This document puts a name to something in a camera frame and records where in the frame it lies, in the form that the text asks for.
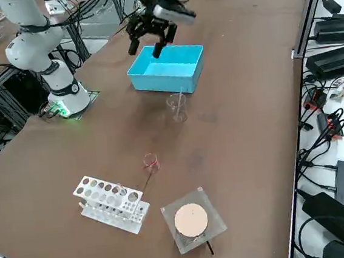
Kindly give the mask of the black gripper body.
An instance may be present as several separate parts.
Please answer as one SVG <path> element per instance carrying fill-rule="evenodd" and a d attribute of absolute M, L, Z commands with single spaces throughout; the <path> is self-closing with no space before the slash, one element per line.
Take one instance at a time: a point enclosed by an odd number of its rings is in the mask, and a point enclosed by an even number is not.
<path fill-rule="evenodd" d="M 149 22 L 161 22 L 161 18 L 154 15 L 154 8 L 158 4 L 158 0 L 139 0 L 142 5 L 142 10 L 139 10 L 137 13 L 137 17 L 139 18 L 140 22 L 145 22 L 148 24 Z"/>

